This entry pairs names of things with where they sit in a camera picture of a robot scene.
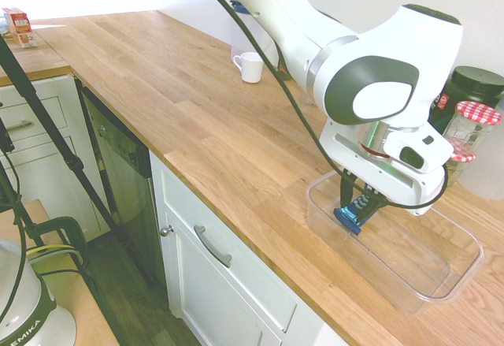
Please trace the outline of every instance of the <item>cabinet knob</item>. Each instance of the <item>cabinet knob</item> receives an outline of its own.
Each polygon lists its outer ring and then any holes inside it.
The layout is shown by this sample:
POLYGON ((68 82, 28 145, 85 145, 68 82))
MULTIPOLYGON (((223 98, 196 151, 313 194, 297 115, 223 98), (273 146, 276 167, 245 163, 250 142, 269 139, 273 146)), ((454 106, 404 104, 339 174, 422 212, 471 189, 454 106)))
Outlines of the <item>cabinet knob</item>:
POLYGON ((168 225, 168 228, 161 229, 159 234, 161 234, 161 237, 166 237, 170 232, 174 232, 174 230, 171 225, 168 225))

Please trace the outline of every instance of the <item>tripod leg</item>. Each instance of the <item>tripod leg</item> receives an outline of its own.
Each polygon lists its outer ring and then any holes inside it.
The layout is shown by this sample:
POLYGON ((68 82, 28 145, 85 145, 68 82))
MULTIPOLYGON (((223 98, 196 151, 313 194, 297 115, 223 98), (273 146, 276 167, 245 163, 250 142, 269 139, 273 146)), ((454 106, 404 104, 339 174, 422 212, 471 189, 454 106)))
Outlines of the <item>tripod leg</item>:
POLYGON ((18 200, 17 192, 14 191, 12 184, 10 183, 9 177, 7 176, 6 170, 3 164, 0 162, 0 186, 2 186, 2 194, 5 194, 7 199, 12 203, 14 211, 20 214, 21 220, 24 223, 24 230, 28 237, 35 241, 37 246, 43 246, 44 243, 40 238, 40 235, 35 231, 36 224, 30 218, 30 215, 24 208, 23 203, 18 200))
POLYGON ((91 201, 98 209, 98 212, 105 219, 106 224, 110 227, 110 231, 119 240, 120 244, 126 249, 130 257, 132 258, 132 261, 136 264, 137 268, 146 278, 147 284, 152 285, 153 280, 150 278, 150 275, 145 271, 142 263, 139 261, 139 253, 136 250, 135 245, 129 242, 128 237, 124 235, 124 233, 121 231, 121 229, 119 229, 119 227, 112 219, 112 216, 107 210, 105 204, 103 204, 103 201, 98 196, 95 188, 87 179, 86 174, 83 171, 84 166, 82 161, 72 153, 69 145, 65 142, 59 129, 53 122, 53 119, 50 117, 50 115, 47 113, 46 108, 40 102, 35 88, 32 85, 32 82, 30 82, 28 76, 21 68, 17 59, 14 57, 13 52, 9 49, 6 41, 2 38, 0 38, 0 66, 4 69, 7 76, 10 78, 14 87, 17 89, 17 92, 19 92, 19 94, 26 99, 26 102, 30 106, 31 110, 36 115, 37 119, 39 119, 40 123, 65 160, 65 163, 74 172, 80 184, 90 197, 91 201))

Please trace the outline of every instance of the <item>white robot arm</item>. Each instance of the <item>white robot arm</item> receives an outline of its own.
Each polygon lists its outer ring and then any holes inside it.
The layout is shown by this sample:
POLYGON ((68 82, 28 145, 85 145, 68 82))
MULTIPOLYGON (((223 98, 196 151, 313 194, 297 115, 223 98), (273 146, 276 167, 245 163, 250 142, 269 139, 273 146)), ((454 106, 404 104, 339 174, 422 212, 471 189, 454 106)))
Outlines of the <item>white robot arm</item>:
POLYGON ((435 198, 453 147, 427 119, 460 46, 457 19, 407 5, 358 35, 307 0, 240 1, 328 115, 321 135, 328 155, 394 202, 435 198))

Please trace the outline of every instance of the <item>floor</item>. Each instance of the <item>floor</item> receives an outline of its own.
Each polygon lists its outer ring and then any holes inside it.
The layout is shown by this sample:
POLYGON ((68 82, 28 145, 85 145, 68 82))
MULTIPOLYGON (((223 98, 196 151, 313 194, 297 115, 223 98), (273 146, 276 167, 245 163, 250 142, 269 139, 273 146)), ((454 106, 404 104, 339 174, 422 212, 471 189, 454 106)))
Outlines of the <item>floor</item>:
POLYGON ((185 323, 171 314, 165 290, 147 287, 110 233, 92 240, 89 254, 87 272, 96 283, 95 298, 121 346, 200 346, 185 323))

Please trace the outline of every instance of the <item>cereal box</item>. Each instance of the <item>cereal box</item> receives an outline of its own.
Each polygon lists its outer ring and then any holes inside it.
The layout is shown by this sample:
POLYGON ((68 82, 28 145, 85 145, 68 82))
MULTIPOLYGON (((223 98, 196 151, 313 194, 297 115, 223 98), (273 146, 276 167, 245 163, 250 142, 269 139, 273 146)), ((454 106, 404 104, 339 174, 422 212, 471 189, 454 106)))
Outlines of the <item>cereal box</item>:
POLYGON ((26 13, 20 9, 3 9, 6 22, 14 41, 21 48, 36 47, 35 34, 32 31, 30 21, 26 13))

